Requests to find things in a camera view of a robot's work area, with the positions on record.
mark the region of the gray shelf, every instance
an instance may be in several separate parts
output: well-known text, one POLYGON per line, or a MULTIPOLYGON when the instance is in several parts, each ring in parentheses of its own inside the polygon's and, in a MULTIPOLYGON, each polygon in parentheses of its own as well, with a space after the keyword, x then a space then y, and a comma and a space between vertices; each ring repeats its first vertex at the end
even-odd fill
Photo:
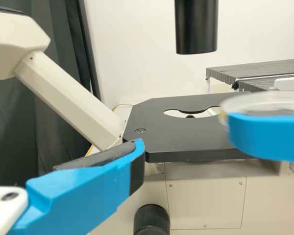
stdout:
POLYGON ((240 90, 263 91, 273 86, 275 79, 294 76, 294 59, 252 64, 221 66, 206 69, 212 77, 232 85, 238 82, 240 90))

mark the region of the black curtain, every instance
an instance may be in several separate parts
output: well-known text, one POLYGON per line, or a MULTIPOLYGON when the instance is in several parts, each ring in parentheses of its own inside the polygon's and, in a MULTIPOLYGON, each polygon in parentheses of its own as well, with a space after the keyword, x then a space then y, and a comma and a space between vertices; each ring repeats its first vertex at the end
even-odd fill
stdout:
MULTIPOLYGON (((84 5, 78 0, 0 0, 31 16, 51 38, 46 54, 100 98, 84 5)), ((90 144, 16 78, 0 81, 0 185, 24 186, 90 144)))

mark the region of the white wall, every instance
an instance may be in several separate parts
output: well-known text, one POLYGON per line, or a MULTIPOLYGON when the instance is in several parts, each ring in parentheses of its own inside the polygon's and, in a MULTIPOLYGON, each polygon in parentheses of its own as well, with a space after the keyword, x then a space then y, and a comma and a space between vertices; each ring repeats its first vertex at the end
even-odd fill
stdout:
POLYGON ((294 0, 220 0, 218 50, 175 53, 174 0, 85 0, 103 102, 206 91, 205 68, 294 59, 294 0))

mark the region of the hole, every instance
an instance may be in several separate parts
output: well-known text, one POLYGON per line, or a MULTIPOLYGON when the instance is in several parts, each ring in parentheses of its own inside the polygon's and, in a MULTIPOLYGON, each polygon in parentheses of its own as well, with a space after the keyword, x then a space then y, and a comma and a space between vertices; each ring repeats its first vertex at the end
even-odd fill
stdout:
POLYGON ((2 201, 9 201, 16 198, 19 194, 17 192, 7 193, 5 196, 1 198, 2 201))
POLYGON ((218 115, 221 112, 219 106, 212 106, 208 109, 199 110, 199 111, 184 111, 177 109, 169 109, 164 111, 165 115, 175 117, 175 118, 206 118, 218 115))
POLYGON ((135 133, 144 133, 146 131, 146 129, 144 128, 139 128, 135 130, 135 133))

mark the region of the cable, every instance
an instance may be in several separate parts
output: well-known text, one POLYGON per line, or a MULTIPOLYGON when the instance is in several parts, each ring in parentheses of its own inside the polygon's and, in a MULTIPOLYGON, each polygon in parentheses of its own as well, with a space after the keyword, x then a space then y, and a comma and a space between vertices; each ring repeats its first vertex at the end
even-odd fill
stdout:
POLYGON ((118 108, 119 106, 130 106, 130 107, 133 107, 134 105, 133 104, 117 104, 116 106, 114 106, 112 108, 112 111, 114 112, 116 110, 116 108, 118 108))

